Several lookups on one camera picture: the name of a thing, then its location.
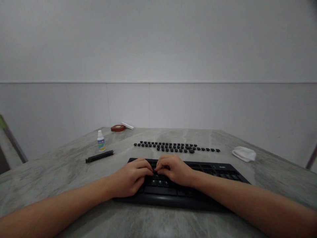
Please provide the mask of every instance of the marble table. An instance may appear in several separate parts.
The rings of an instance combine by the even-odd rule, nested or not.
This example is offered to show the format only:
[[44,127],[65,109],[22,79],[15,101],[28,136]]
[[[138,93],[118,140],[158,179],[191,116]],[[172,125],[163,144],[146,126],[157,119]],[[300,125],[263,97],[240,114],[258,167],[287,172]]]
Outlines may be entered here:
[[[0,175],[0,216],[41,199],[112,174],[130,157],[159,159],[166,152],[134,147],[141,140],[195,143],[220,153],[178,153],[182,160],[232,164],[253,185],[282,194],[317,210],[317,174],[221,130],[135,129],[111,132],[102,128],[106,150],[113,156],[85,163],[96,155],[97,131]],[[236,146],[257,153],[245,163],[231,153]],[[76,220],[59,237],[266,237],[235,214],[105,202]]]

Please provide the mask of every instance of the bottle label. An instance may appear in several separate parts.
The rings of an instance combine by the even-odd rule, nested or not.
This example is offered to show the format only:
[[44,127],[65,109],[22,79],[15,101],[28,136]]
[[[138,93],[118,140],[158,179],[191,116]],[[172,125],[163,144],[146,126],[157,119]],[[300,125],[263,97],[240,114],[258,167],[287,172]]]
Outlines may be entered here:
[[105,149],[105,140],[99,140],[98,141],[98,149],[99,150]]

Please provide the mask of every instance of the forearm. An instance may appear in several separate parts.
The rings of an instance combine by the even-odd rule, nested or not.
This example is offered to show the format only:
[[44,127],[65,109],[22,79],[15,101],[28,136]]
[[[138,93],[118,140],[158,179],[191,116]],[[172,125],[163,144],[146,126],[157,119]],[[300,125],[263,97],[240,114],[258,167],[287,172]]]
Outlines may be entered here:
[[1,237],[54,237],[89,209],[111,199],[102,178],[0,219]]
[[268,190],[195,172],[193,187],[223,204],[270,237],[316,234],[316,212]]

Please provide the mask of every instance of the white wall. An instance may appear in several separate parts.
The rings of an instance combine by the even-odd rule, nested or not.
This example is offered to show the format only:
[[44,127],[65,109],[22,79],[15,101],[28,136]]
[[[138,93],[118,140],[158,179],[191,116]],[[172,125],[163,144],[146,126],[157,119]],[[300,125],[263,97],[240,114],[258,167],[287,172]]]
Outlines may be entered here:
[[29,160],[99,127],[222,129],[305,166],[317,84],[2,84],[1,113]]
[[1,82],[316,82],[311,0],[1,0]]

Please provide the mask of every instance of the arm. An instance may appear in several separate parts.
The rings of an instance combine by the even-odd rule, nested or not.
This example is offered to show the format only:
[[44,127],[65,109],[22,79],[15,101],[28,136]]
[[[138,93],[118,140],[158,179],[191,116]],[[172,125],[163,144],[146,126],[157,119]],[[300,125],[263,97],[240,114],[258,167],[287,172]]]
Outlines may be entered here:
[[192,170],[177,155],[162,156],[156,171],[205,193],[270,237],[317,237],[317,213],[283,196]]
[[24,207],[0,219],[0,237],[54,237],[94,206],[134,195],[152,171],[139,158],[113,175]]

